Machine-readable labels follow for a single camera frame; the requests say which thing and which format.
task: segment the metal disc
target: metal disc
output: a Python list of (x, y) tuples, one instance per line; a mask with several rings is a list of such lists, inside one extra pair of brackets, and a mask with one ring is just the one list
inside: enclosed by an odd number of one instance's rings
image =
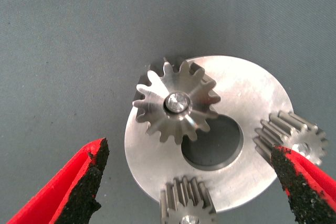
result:
[(149, 124), (136, 122), (137, 108), (133, 107), (125, 131), (127, 162), (138, 185), (156, 201), (172, 178), (196, 177), (208, 188), (216, 211), (229, 210), (255, 198), (275, 180), (273, 168), (255, 150), (255, 129), (270, 113), (290, 112), (292, 105), (277, 79), (252, 62), (229, 56), (204, 56), (188, 62), (203, 67), (217, 82), (214, 91), (221, 101), (213, 108), (239, 125), (243, 138), (240, 153), (223, 168), (197, 169), (172, 139), (161, 143), (158, 132), (147, 135)]

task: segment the gray fabric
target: gray fabric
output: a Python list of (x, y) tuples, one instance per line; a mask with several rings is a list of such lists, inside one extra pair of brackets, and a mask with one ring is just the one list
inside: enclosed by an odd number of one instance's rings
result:
[[(90, 223), (159, 223), (128, 169), (135, 84), (164, 56), (231, 55), (271, 72), (327, 132), (336, 177), (336, 0), (0, 0), (0, 222), (81, 146), (111, 154)], [(219, 223), (294, 223), (278, 181)]]

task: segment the metal surface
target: metal surface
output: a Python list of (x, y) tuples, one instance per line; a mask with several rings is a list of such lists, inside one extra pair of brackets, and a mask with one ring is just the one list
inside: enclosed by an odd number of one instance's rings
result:
[(197, 169), (185, 160), (180, 146), (159, 142), (159, 133), (146, 134), (148, 124), (136, 122), (138, 109), (133, 107), (125, 131), (126, 158), (136, 182), (156, 201), (173, 177), (196, 177), (209, 189), (217, 212), (229, 210), (258, 196), (276, 178), (272, 167), (256, 152), (253, 138), (260, 119), (280, 110), (292, 111), (292, 105), (276, 78), (252, 62), (229, 56), (198, 57), (188, 62), (206, 69), (217, 82), (214, 91), (221, 101), (213, 107), (239, 125), (243, 140), (240, 153), (220, 169)]
[(271, 114), (269, 122), (262, 120), (262, 129), (254, 139), (256, 150), (270, 161), (271, 149), (274, 145), (283, 145), (299, 152), (316, 165), (321, 165), (321, 157), (325, 156), (324, 148), (328, 144), (325, 132), (317, 125), (295, 115), (294, 113)]
[(172, 65), (165, 61), (163, 72), (164, 75), (160, 77), (149, 70), (147, 75), (151, 85), (136, 86), (145, 96), (143, 100), (133, 102), (133, 106), (143, 110), (136, 120), (150, 123), (147, 129), (149, 135), (159, 131), (160, 142), (166, 142), (171, 135), (176, 144), (182, 143), (184, 135), (194, 141), (197, 139), (197, 129), (210, 130), (205, 120), (217, 117), (210, 105), (219, 102), (220, 97), (209, 95), (216, 82), (204, 80), (203, 68), (191, 73), (187, 61), (182, 62), (178, 72), (174, 72)]
[(216, 224), (216, 210), (208, 189), (196, 178), (174, 179), (161, 192), (161, 224)]

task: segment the circular hole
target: circular hole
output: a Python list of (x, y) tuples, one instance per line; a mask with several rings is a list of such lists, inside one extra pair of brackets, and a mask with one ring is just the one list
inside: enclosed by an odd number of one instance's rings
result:
[(189, 97), (180, 92), (175, 92), (165, 99), (165, 108), (171, 113), (181, 113), (189, 106)]
[(197, 131), (197, 140), (183, 137), (181, 145), (184, 158), (195, 168), (201, 170), (221, 169), (238, 156), (243, 146), (243, 133), (231, 118), (220, 115), (207, 120), (210, 131)]
[(181, 224), (201, 224), (197, 216), (186, 215), (182, 218)]
[(294, 144), (292, 149), (300, 153), (304, 157), (307, 157), (309, 155), (309, 147), (306, 143)]

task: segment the gear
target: gear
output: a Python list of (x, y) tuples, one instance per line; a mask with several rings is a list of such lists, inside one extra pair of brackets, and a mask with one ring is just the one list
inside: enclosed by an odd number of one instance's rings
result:
[(187, 135), (190, 140), (197, 140), (196, 130), (210, 130), (206, 119), (214, 119), (218, 115), (210, 109), (210, 105), (221, 100), (212, 88), (216, 82), (205, 76), (203, 68), (199, 67), (191, 73), (187, 61), (183, 61), (178, 72), (165, 61), (164, 75), (158, 76), (152, 70), (147, 72), (150, 86), (138, 84), (137, 90), (144, 95), (143, 100), (136, 100), (133, 106), (144, 111), (137, 116), (139, 123), (149, 122), (149, 135), (161, 132), (160, 142), (167, 141), (173, 135), (176, 144), (182, 143)]
[(174, 179), (161, 192), (161, 224), (215, 224), (217, 215), (203, 182)]
[(258, 137), (254, 139), (256, 150), (270, 162), (271, 148), (274, 145), (288, 147), (312, 163), (320, 165), (321, 157), (325, 156), (328, 141), (325, 132), (317, 125), (308, 122), (298, 115), (280, 111), (271, 114), (269, 122), (262, 120), (262, 129), (257, 129)]

